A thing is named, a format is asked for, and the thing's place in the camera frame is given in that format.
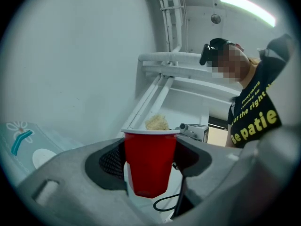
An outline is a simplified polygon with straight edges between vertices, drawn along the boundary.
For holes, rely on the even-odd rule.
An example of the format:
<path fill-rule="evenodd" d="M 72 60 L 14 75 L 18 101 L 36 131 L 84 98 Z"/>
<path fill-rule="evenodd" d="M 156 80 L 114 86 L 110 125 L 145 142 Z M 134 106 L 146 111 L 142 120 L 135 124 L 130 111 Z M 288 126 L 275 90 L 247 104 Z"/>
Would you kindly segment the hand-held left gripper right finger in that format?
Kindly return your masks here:
<path fill-rule="evenodd" d="M 174 162 L 183 176 L 172 226 L 236 226 L 232 217 L 258 141 L 222 147 L 178 136 Z"/>

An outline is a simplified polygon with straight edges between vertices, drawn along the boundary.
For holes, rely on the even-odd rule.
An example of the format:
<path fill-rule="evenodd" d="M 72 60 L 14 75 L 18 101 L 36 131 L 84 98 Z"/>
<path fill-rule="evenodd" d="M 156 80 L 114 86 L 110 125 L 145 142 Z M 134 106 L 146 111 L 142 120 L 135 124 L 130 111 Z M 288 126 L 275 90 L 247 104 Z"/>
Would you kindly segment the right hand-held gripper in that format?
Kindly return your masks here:
<path fill-rule="evenodd" d="M 175 129 L 178 129 L 181 135 L 185 135 L 194 140 L 201 142 L 208 141 L 209 126 L 207 125 L 181 123 L 180 126 Z"/>

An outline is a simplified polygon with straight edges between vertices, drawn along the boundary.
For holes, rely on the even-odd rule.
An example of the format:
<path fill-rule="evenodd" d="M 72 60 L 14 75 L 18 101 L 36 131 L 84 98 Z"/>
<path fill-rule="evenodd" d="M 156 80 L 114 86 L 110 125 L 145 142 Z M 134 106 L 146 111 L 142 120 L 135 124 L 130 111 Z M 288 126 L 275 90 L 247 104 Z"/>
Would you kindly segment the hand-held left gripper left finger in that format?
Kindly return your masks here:
<path fill-rule="evenodd" d="M 124 181 L 124 139 L 62 152 L 17 187 L 29 210 L 50 226 L 155 226 L 151 201 L 138 206 Z"/>

